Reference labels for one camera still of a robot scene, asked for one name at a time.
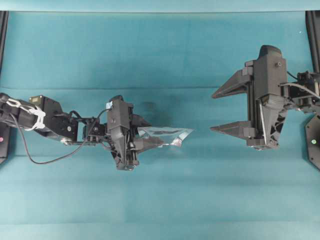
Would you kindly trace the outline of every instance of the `teal background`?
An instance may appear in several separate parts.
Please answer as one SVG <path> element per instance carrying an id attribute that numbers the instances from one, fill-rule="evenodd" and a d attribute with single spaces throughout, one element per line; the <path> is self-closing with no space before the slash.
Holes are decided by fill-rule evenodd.
<path id="1" fill-rule="evenodd" d="M 181 148 L 140 154 L 125 172 L 98 146 L 34 165 L 14 129 L 0 165 L 0 240 L 318 239 L 320 173 L 303 129 L 310 116 L 290 111 L 276 150 L 209 130 L 247 118 L 245 95 L 211 94 L 262 44 L 280 48 L 292 73 L 312 71 L 303 11 L 11 12 L 0 91 L 43 94 L 83 116 L 121 94 L 154 126 L 195 131 Z M 25 135 L 38 161 L 74 148 Z"/>

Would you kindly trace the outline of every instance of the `clear plastic bag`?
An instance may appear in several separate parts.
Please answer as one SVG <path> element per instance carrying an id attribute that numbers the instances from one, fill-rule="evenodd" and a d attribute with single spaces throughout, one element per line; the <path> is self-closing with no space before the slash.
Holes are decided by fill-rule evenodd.
<path id="1" fill-rule="evenodd" d="M 138 127 L 138 133 L 141 138 L 148 139 L 159 138 L 163 144 L 159 145 L 158 148 L 163 146 L 177 146 L 181 147 L 183 140 L 192 133 L 193 129 L 189 128 L 173 128 L 173 127 Z"/>

